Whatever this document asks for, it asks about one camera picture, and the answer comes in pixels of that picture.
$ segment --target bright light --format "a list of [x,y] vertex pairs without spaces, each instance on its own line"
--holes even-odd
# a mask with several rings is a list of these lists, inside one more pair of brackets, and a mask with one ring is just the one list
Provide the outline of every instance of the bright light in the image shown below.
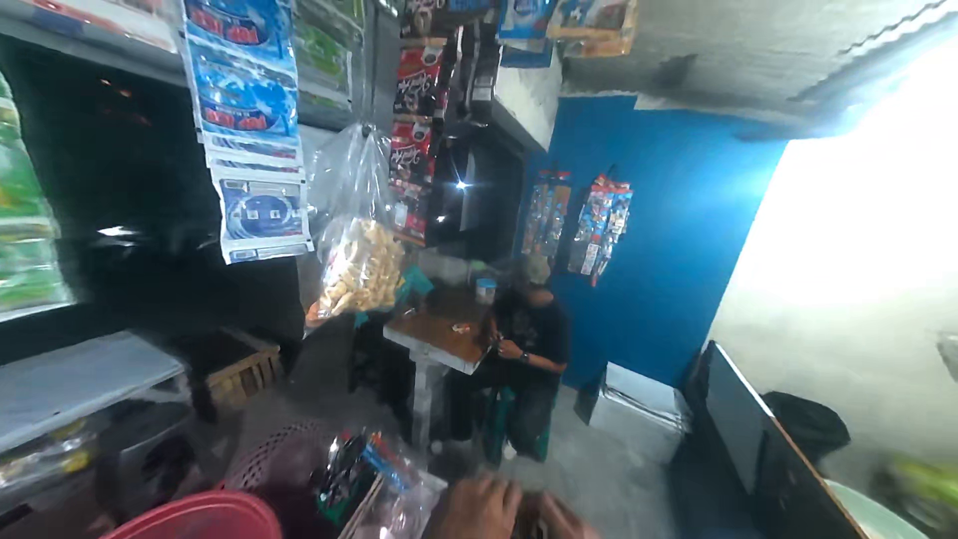
[[958,41],[916,61],[852,132],[788,143],[729,291],[747,291],[752,304],[773,311],[788,304],[849,317],[852,306],[917,301],[958,282],[958,249],[950,247],[955,62]]
[[100,232],[104,236],[112,236],[112,237],[132,236],[133,234],[136,234],[136,232],[133,232],[132,230],[126,230],[125,228],[119,225],[110,226],[109,228],[101,228],[100,230],[97,230],[97,232]]

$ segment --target hand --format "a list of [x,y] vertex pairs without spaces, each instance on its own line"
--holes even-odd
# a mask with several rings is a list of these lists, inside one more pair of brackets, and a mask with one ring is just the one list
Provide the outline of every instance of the hand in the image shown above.
[[499,341],[499,357],[507,360],[517,360],[522,357],[522,348],[511,340]]
[[595,528],[548,492],[539,497],[538,509],[539,517],[549,527],[550,539],[601,539]]
[[461,480],[446,493],[445,506],[436,511],[439,521],[435,526],[430,522],[426,537],[509,539],[520,502],[522,489],[515,482],[488,474]]

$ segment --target white wall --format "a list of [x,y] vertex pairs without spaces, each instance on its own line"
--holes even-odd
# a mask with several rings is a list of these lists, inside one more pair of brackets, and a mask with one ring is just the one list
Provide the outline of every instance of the white wall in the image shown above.
[[890,452],[958,462],[936,349],[958,333],[953,72],[917,71],[850,135],[789,143],[710,334],[759,392],[842,416],[853,441],[825,469],[854,487]]

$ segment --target jeans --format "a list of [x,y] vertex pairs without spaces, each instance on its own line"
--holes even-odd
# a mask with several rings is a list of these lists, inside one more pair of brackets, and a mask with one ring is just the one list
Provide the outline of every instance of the jeans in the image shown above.
[[506,425],[506,434],[521,455],[533,456],[536,441],[545,433],[552,420],[552,407],[559,391],[559,377],[548,373],[529,376],[522,364],[511,360],[488,358],[472,375],[453,371],[449,373],[450,429],[458,440],[472,438],[473,402],[476,393],[487,387],[508,386],[515,393],[515,408]]

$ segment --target small jar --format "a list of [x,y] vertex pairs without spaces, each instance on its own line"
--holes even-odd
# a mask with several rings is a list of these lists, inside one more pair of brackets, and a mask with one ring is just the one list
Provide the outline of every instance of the small jar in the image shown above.
[[495,279],[484,277],[476,279],[476,302],[491,305],[495,301]]

